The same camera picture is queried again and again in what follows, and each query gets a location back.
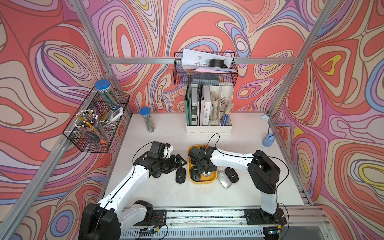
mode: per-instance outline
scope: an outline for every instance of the wireless mouse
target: wireless mouse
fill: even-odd
[[[231,182],[239,181],[239,176],[233,168],[227,167],[224,171],[225,174],[228,176],[229,180],[231,180]]]
[[[179,167],[176,170],[176,182],[177,183],[183,183],[185,182],[185,168]]]
[[[202,174],[204,177],[209,177],[212,175],[212,172],[208,172],[208,173],[203,172]]]
[[[223,170],[217,171],[217,179],[221,182],[224,188],[229,188],[232,183]]]
[[[191,174],[191,179],[195,182],[200,182],[200,174],[197,173],[197,167],[196,166],[193,166],[190,170],[190,174]]]

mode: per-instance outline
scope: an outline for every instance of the white table surface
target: white table surface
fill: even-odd
[[[231,113],[233,128],[231,134],[221,134],[217,147],[230,152],[254,153],[264,151],[268,156],[278,157],[284,161],[276,141],[271,147],[264,147],[262,139],[268,130],[268,123],[260,119],[262,113]],[[127,134],[121,146],[116,164],[109,180],[106,194],[111,192],[132,167],[132,157],[135,152],[151,141],[169,143],[174,147],[172,154],[180,154],[187,160],[188,149],[193,145],[206,144],[211,134],[187,134],[185,130],[185,114],[157,113],[152,114],[156,131],[148,133],[140,114],[133,114]],[[217,135],[209,143],[214,146]],[[136,156],[150,149],[144,147]],[[287,175],[285,165],[277,159],[272,159],[279,166],[280,181]],[[197,185],[188,176],[185,182],[175,181],[176,170],[169,174],[161,174],[159,178],[150,177],[133,195],[127,206],[137,200],[144,200],[154,207],[228,207],[228,206],[258,206],[261,204],[260,191],[254,186],[248,172],[236,170],[239,181],[225,189],[219,180],[210,184]],[[291,177],[278,188],[278,201],[285,205],[303,205],[297,187]]]

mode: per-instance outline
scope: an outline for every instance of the pink wall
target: pink wall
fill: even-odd
[[[384,237],[384,3],[340,2],[273,119],[342,239]]]
[[[232,50],[241,57],[297,56],[322,0],[94,0],[87,8],[108,56],[174,56],[189,48]],[[239,65],[236,111],[266,111],[290,65]],[[174,86],[173,65],[112,66],[137,112],[184,111],[185,87]]]
[[[35,2],[0,1],[0,222],[104,75],[71,0]],[[123,131],[108,154],[71,145],[13,239],[77,238]]]

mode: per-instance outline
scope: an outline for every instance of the black computer mouse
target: black computer mouse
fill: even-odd
[[[200,174],[197,173],[197,167],[196,166],[193,166],[190,170],[190,174],[191,174],[191,179],[195,182],[200,182]]]
[[[176,170],[176,182],[177,183],[183,183],[185,182],[185,168],[179,167]]]
[[[239,176],[233,168],[227,167],[224,172],[228,176],[229,180],[231,180],[231,182],[239,181]]]

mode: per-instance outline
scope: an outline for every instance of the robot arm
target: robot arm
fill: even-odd
[[[83,210],[79,240],[118,240],[121,232],[143,220],[151,220],[152,204],[139,200],[128,210],[124,207],[134,192],[150,177],[168,174],[187,162],[171,155],[170,144],[154,141],[151,149],[138,157],[128,175],[98,204],[89,203]]]
[[[215,147],[207,149],[193,147],[189,157],[196,162],[197,172],[200,174],[216,171],[217,166],[248,171],[255,187],[260,190],[261,209],[271,216],[276,213],[278,208],[276,184],[280,178],[280,168],[263,151],[243,154]]]
[[[128,175],[98,204],[89,203],[83,210],[79,240],[118,240],[121,232],[134,224],[153,219],[152,205],[139,200],[128,210],[124,207],[134,192],[150,177],[160,177],[186,161],[180,155],[171,155],[173,147],[168,143],[153,142],[150,151],[138,157]],[[188,155],[196,162],[198,173],[217,170],[217,166],[247,170],[257,189],[261,191],[262,217],[273,217],[276,202],[276,183],[280,169],[263,151],[254,154],[227,152],[215,147],[193,147]]]

